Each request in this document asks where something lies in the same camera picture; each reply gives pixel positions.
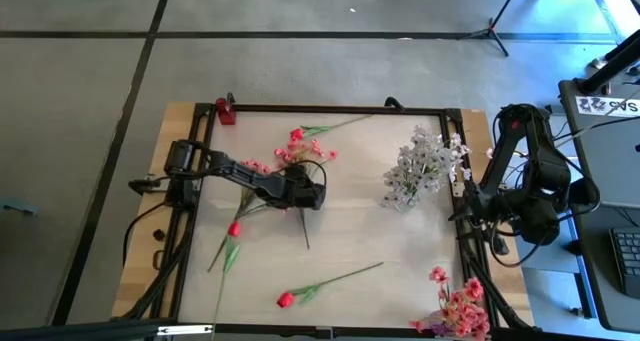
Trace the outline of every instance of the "label sticker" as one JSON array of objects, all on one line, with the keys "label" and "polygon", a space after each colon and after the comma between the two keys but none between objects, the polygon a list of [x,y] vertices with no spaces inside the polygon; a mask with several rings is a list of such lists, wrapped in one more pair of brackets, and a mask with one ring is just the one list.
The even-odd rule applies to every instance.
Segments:
[{"label": "label sticker", "polygon": [[640,100],[631,99],[622,104],[624,100],[625,99],[611,97],[576,96],[576,106],[578,106],[579,113],[586,115],[603,116],[617,107],[607,116],[640,116]]}]

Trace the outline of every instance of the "white flower bouquet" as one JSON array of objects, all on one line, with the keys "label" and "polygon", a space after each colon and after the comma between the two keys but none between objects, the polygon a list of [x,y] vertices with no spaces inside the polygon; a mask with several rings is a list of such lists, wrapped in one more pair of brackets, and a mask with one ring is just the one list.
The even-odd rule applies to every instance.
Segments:
[{"label": "white flower bouquet", "polygon": [[[456,168],[471,152],[462,144],[460,135],[454,133],[450,140],[443,142],[442,135],[435,137],[421,126],[416,126],[411,142],[413,147],[400,148],[398,166],[383,175],[384,184],[393,188],[382,200],[384,207],[411,210],[420,200],[422,190],[440,191],[440,182],[446,175],[455,182]],[[465,180],[471,178],[470,169],[460,169]]]}]

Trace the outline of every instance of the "tripod stand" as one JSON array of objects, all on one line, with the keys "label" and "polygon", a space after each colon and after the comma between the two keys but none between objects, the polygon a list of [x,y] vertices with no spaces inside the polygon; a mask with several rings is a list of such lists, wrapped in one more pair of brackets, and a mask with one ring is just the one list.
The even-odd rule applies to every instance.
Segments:
[{"label": "tripod stand", "polygon": [[507,2],[505,2],[504,5],[502,5],[500,12],[498,12],[498,16],[496,16],[495,19],[494,18],[489,19],[489,27],[487,27],[486,29],[482,29],[480,31],[472,32],[464,37],[459,38],[458,40],[468,40],[468,39],[477,38],[477,37],[492,38],[498,43],[498,46],[500,46],[500,49],[502,49],[502,52],[504,53],[505,57],[509,57],[509,52],[504,47],[504,45],[502,44],[502,41],[500,40],[500,37],[495,31],[496,24],[498,23],[498,21],[500,21],[500,17],[502,17],[502,13],[509,5],[509,2],[511,2],[511,0],[507,0]]}]

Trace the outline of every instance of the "keyboard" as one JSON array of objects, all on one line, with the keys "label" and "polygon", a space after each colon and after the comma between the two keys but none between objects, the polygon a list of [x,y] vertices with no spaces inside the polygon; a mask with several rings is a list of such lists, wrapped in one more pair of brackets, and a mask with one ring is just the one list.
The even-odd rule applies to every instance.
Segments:
[{"label": "keyboard", "polygon": [[640,227],[618,227],[610,230],[622,291],[640,298]]}]

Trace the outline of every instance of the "gray floor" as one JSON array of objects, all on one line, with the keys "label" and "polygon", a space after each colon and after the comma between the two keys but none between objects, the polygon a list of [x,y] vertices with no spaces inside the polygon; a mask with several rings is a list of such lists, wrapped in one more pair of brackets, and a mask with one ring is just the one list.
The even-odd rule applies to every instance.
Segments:
[{"label": "gray floor", "polygon": [[[169,0],[160,28],[462,32],[484,27],[502,2]],[[145,31],[157,3],[0,0],[0,31]],[[621,30],[640,22],[637,14],[625,15]],[[594,0],[514,0],[499,28],[528,34],[611,32]],[[37,218],[0,213],[0,267],[6,275],[0,281],[0,299],[7,305],[0,328],[47,323],[142,44],[0,39],[0,197],[20,198],[40,208]],[[588,61],[613,47],[611,41],[505,44],[509,58],[489,41],[156,41],[70,322],[110,316],[122,236],[139,203],[126,183],[147,171],[166,103],[208,102],[228,91],[239,102],[271,104],[381,105],[393,95],[408,106],[479,108],[493,117],[509,103],[556,102],[558,81],[583,76]],[[554,118],[554,130],[563,122]],[[570,334],[631,337],[607,333],[596,320],[587,327],[584,320],[562,313],[553,300],[559,292],[567,294],[560,289],[575,290],[573,277],[566,274],[573,267],[571,257],[558,263],[542,256],[532,260],[526,272],[539,326]],[[563,300],[577,306],[575,298]]]}]

